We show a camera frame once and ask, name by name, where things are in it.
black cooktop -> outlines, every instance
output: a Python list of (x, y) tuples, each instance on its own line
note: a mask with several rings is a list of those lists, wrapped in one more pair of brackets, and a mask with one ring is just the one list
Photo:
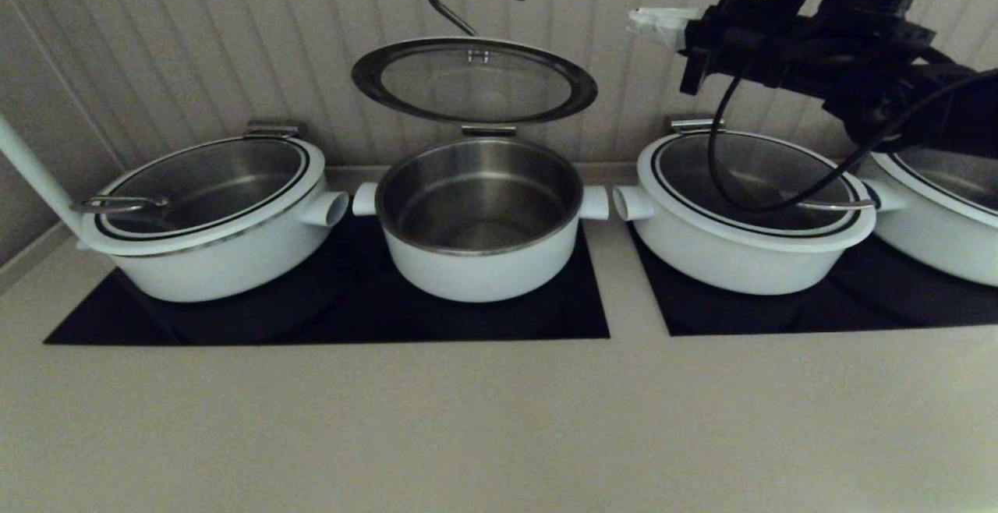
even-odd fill
[(942, 274), (872, 235), (845, 250), (817, 285), (758, 296), (688, 278), (628, 226), (673, 336), (998, 324), (998, 289)]
[(347, 214), (308, 260), (227, 299), (146, 296), (115, 269), (45, 343), (278, 345), (609, 338), (585, 236), (554, 279), (516, 299), (463, 303), (410, 285), (376, 218)]

lid hinge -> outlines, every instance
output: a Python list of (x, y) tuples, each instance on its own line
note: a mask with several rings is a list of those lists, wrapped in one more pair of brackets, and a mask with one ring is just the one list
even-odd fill
[(309, 126), (288, 119), (254, 119), (246, 123), (242, 136), (274, 137), (275, 139), (304, 139)]
[[(666, 134), (709, 132), (713, 125), (711, 114), (683, 114), (666, 117)], [(717, 130), (724, 130), (724, 118), (720, 119)]]
[(516, 136), (514, 126), (461, 126), (463, 136)]

countertop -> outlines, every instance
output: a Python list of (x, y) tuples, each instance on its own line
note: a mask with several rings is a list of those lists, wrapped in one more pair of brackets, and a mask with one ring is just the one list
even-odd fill
[(670, 338), (585, 234), (609, 340), (207, 348), (42, 345), (111, 268), (65, 239), (0, 295), (0, 511), (998, 510), (998, 326)]

beadboard wall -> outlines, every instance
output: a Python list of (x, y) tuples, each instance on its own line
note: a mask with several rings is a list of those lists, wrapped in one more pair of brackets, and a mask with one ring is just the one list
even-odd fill
[[(678, 93), (685, 62), (625, 30), (639, 5), (716, 0), (445, 0), (484, 37), (557, 52), (596, 77), (588, 111), (521, 136), (573, 161), (630, 161), (669, 112), (709, 111), (726, 76)], [(813, 12), (819, 0), (809, 0)], [(998, 0), (916, 0), (909, 19), (977, 69), (998, 65)], [(453, 36), (425, 0), (0, 0), (3, 102), (75, 196), (125, 169), (238, 133), (253, 118), (308, 122), (334, 165), (390, 164), (455, 129), (399, 115), (354, 90), (360, 55), (392, 41)], [(818, 101), (747, 83), (730, 126), (789, 137), (824, 154), (849, 150)], [(0, 161), (0, 262), (52, 225)]]

black robotic arm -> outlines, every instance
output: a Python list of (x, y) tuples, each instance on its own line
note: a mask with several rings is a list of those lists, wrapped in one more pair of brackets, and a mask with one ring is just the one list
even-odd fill
[(998, 158), (998, 73), (934, 50), (934, 31), (904, 19), (912, 0), (822, 0), (810, 18), (803, 2), (720, 0), (688, 22), (681, 91), (723, 73), (822, 98), (860, 147)]

